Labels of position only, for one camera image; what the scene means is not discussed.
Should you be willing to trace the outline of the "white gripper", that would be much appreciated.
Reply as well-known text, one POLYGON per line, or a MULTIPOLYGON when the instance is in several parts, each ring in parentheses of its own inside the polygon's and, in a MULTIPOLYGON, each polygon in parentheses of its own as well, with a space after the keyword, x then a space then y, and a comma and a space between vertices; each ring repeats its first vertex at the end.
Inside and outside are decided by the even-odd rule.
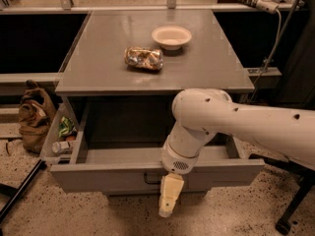
POLYGON ((158 214, 161 217, 172 215, 184 185, 181 175, 188 174, 193 169, 200 151, 216 134, 207 130, 191 130, 181 126, 178 121, 175 122, 161 149, 162 165, 166 171, 171 172, 161 179, 158 203, 158 214))

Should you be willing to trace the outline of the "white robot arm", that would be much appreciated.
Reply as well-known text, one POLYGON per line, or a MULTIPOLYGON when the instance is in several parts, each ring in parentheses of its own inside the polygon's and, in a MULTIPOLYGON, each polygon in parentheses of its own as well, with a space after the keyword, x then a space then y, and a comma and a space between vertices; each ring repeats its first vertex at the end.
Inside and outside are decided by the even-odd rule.
POLYGON ((235 103, 220 89, 190 88, 172 101, 175 124, 161 150, 167 174, 161 179, 159 211, 171 216, 200 151, 216 134, 278 152, 315 169, 315 112, 235 103))

